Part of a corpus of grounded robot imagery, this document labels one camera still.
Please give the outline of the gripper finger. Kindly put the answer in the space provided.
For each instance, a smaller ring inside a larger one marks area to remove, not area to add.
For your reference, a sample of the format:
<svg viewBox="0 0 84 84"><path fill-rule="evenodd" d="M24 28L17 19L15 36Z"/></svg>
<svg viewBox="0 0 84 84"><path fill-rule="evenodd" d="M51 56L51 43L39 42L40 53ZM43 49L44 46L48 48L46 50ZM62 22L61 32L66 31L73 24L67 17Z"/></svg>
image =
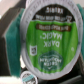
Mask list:
<svg viewBox="0 0 84 84"><path fill-rule="evenodd" d="M21 74L20 22L12 21L4 34L4 71L5 76L19 77Z"/></svg>

